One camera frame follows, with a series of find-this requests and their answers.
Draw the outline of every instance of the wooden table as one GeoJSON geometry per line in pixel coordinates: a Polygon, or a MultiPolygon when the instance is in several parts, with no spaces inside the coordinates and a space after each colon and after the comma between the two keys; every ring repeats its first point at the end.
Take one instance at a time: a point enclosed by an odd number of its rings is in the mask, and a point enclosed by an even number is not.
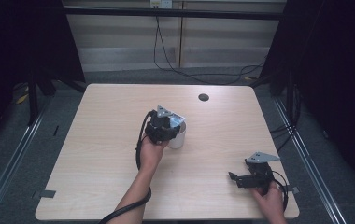
{"type": "MultiPolygon", "coordinates": [[[[35,216],[96,220],[112,212],[135,178],[140,126],[157,105],[184,116],[187,132],[182,148],[164,150],[144,219],[262,218],[228,176],[249,175],[244,159],[256,151],[277,156],[252,88],[121,84],[87,88],[46,187],[56,194],[41,199],[35,216]]],[[[285,175],[280,161],[269,164],[285,175]]],[[[290,193],[285,216],[298,214],[290,193]]]]}

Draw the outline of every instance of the wall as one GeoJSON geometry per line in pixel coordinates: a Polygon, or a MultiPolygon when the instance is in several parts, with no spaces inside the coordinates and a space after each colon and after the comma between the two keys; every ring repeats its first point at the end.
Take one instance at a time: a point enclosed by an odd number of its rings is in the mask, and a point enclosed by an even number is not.
{"type": "MultiPolygon", "coordinates": [[[[64,0],[66,6],[149,7],[149,0],[64,0]]],[[[285,2],[173,1],[173,8],[282,12],[285,2]]],[[[68,15],[84,71],[155,68],[157,21],[152,17],[68,15]]],[[[165,52],[174,67],[261,63],[277,21],[159,18],[165,52]]],[[[156,61],[167,67],[158,36],[156,61]]]]}

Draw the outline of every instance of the human arm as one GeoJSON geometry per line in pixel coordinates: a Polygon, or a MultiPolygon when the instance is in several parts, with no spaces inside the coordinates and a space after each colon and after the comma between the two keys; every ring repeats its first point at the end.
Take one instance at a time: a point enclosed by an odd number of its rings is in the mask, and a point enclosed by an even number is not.
{"type": "Polygon", "coordinates": [[[271,224],[287,223],[283,215],[282,192],[277,188],[276,182],[271,181],[267,194],[263,196],[261,189],[249,189],[249,191],[271,224]]]}
{"type": "MultiPolygon", "coordinates": [[[[160,145],[154,145],[147,137],[143,139],[140,152],[140,170],[115,210],[145,198],[163,156],[163,149],[167,144],[167,142],[162,142],[160,145]]],[[[111,219],[107,224],[138,224],[142,222],[144,212],[145,204],[111,219]]]]}

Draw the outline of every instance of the black cable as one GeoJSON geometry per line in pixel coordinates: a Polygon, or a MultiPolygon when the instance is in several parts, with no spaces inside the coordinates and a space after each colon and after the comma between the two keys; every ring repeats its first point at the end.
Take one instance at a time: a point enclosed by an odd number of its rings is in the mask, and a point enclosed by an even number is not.
{"type": "Polygon", "coordinates": [[[163,35],[161,34],[161,29],[160,29],[160,22],[159,22],[159,18],[156,17],[156,21],[157,21],[157,29],[156,29],[156,36],[155,36],[155,43],[154,43],[154,50],[153,50],[153,61],[154,61],[154,64],[161,70],[163,71],[167,71],[167,72],[175,72],[181,76],[184,76],[184,77],[189,77],[189,78],[192,78],[196,81],[199,81],[199,82],[202,82],[202,83],[205,83],[205,84],[209,84],[209,85],[230,85],[230,84],[234,84],[235,82],[239,81],[243,75],[245,74],[249,74],[253,71],[255,71],[256,69],[260,68],[260,67],[263,67],[263,64],[264,63],[260,63],[258,65],[248,65],[248,66],[245,66],[241,69],[240,73],[238,74],[193,74],[193,75],[189,75],[189,74],[186,74],[184,72],[180,72],[178,70],[176,70],[174,67],[172,67],[171,63],[169,62],[169,59],[166,55],[166,50],[165,50],[165,45],[163,43],[163,35]],[[161,39],[161,42],[162,42],[162,45],[163,45],[163,54],[165,56],[165,59],[169,65],[169,68],[161,68],[157,62],[156,62],[156,48],[157,48],[157,42],[158,42],[158,34],[160,34],[160,39],[161,39]],[[249,68],[249,67],[254,67],[253,69],[251,69],[250,71],[248,72],[243,72],[245,69],[249,68]],[[208,82],[208,81],[204,81],[200,78],[197,78],[196,76],[237,76],[236,79],[234,79],[233,81],[229,81],[229,82],[224,82],[224,83],[214,83],[214,82],[208,82]]]}
{"type": "Polygon", "coordinates": [[[282,145],[280,145],[280,147],[277,149],[277,152],[279,152],[289,142],[289,139],[291,139],[291,137],[293,136],[294,130],[295,127],[291,128],[288,138],[286,138],[286,140],[282,143],[282,145]]]}
{"type": "Polygon", "coordinates": [[[273,137],[273,140],[276,140],[277,138],[279,138],[279,137],[281,137],[281,136],[285,135],[286,133],[288,133],[288,130],[285,130],[285,132],[284,132],[284,133],[282,133],[282,134],[280,134],[280,135],[277,135],[277,136],[273,137]]]}
{"type": "Polygon", "coordinates": [[[270,131],[270,133],[280,133],[283,131],[287,131],[289,128],[292,128],[292,126],[291,125],[285,126],[283,124],[283,125],[279,126],[278,128],[276,128],[275,130],[270,131]]]}
{"type": "Polygon", "coordinates": [[[283,211],[286,210],[286,207],[288,206],[288,200],[289,200],[289,196],[288,196],[288,182],[286,182],[285,177],[283,177],[282,174],[278,173],[277,171],[273,171],[273,173],[276,173],[277,175],[279,175],[280,177],[282,177],[283,181],[285,182],[285,186],[283,186],[279,181],[277,181],[274,178],[274,181],[282,188],[282,193],[283,193],[283,211]]]}
{"type": "MultiPolygon", "coordinates": [[[[143,123],[142,123],[142,127],[140,128],[140,134],[139,134],[139,138],[137,139],[137,144],[136,144],[136,149],[135,149],[136,150],[135,159],[136,159],[136,166],[137,166],[138,170],[140,170],[140,150],[142,148],[142,142],[144,139],[144,138],[142,138],[142,136],[143,136],[143,131],[144,131],[145,125],[146,125],[146,120],[148,120],[149,116],[151,116],[154,112],[155,111],[152,110],[145,116],[145,119],[143,120],[143,123]]],[[[102,220],[100,220],[99,224],[106,224],[109,220],[147,203],[150,200],[150,198],[151,198],[151,189],[149,189],[148,193],[146,194],[146,196],[143,199],[141,199],[140,201],[138,201],[136,203],[128,204],[128,205],[120,208],[119,210],[116,210],[116,211],[110,213],[109,215],[104,217],[102,220]]]]}

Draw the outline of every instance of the power outlet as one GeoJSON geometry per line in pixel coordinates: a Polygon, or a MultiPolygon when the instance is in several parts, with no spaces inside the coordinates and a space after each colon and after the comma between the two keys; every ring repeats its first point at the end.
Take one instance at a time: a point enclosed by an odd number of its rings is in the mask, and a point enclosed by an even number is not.
{"type": "Polygon", "coordinates": [[[172,8],[172,0],[161,0],[161,8],[172,8]]]}
{"type": "Polygon", "coordinates": [[[150,8],[161,8],[161,0],[150,0],[150,8]]]}

